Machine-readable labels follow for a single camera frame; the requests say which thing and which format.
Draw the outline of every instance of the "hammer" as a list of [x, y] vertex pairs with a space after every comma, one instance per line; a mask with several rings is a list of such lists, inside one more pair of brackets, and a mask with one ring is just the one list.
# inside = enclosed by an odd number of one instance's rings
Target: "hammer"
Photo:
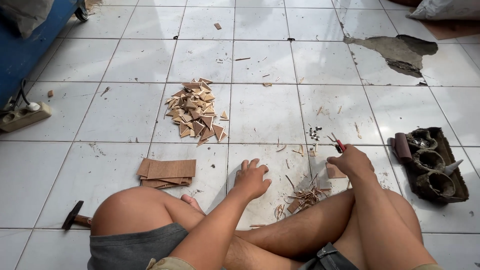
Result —
[[92, 226], [92, 218], [78, 214], [83, 204], [84, 204], [84, 201], [78, 201], [78, 203], [75, 205], [72, 211], [68, 213], [68, 216], [61, 227], [63, 230], [66, 230], [66, 231], [69, 230], [74, 223], [84, 227], [88, 227], [88, 228]]

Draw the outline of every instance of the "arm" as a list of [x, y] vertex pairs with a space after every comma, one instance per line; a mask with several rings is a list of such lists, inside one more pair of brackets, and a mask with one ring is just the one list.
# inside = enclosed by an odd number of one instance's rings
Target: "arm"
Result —
[[352, 145], [339, 158], [328, 158], [350, 179], [358, 211], [363, 252], [371, 269], [410, 270], [436, 264], [405, 225], [388, 199], [365, 153]]
[[247, 204], [263, 195], [272, 180], [263, 181], [268, 172], [265, 165], [257, 168], [259, 159], [248, 165], [244, 160], [237, 171], [235, 184], [225, 199], [208, 214], [188, 236], [170, 253], [181, 258], [197, 270], [220, 269], [240, 217]]

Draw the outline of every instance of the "leg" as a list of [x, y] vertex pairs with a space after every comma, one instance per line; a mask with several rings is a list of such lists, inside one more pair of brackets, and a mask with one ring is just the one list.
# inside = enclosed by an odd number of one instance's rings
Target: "leg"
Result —
[[[145, 232], [173, 222], [191, 231], [203, 217], [203, 213], [167, 193], [149, 187], [134, 187], [110, 196], [99, 206], [93, 217], [91, 234]], [[232, 239], [224, 263], [228, 270], [294, 270], [301, 265], [238, 237]]]
[[[388, 198], [394, 205], [395, 209], [407, 227], [420, 240], [422, 240], [420, 224], [412, 206], [401, 195], [390, 190], [385, 190], [385, 192], [388, 194]], [[340, 239], [334, 243], [334, 247], [355, 266], [357, 266], [358, 269], [366, 270], [369, 268], [362, 251], [356, 207], [354, 207], [352, 210], [351, 218], [348, 222], [347, 228]]]
[[340, 238], [354, 202], [349, 189], [279, 222], [235, 234], [274, 254], [308, 260], [328, 242]]

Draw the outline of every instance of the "cart wheel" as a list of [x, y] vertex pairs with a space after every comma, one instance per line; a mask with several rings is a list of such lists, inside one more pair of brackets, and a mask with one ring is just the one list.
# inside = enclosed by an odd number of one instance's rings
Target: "cart wheel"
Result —
[[80, 22], [86, 22], [88, 20], [88, 12], [84, 12], [81, 8], [75, 10], [75, 16], [80, 20]]

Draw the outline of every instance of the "plastic bag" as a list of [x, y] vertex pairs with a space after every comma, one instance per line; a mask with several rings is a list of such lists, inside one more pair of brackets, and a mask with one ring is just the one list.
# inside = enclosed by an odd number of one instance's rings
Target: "plastic bag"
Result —
[[423, 0], [408, 17], [419, 20], [480, 20], [480, 0]]
[[0, 12], [12, 20], [24, 39], [47, 19], [54, 0], [0, 0]]

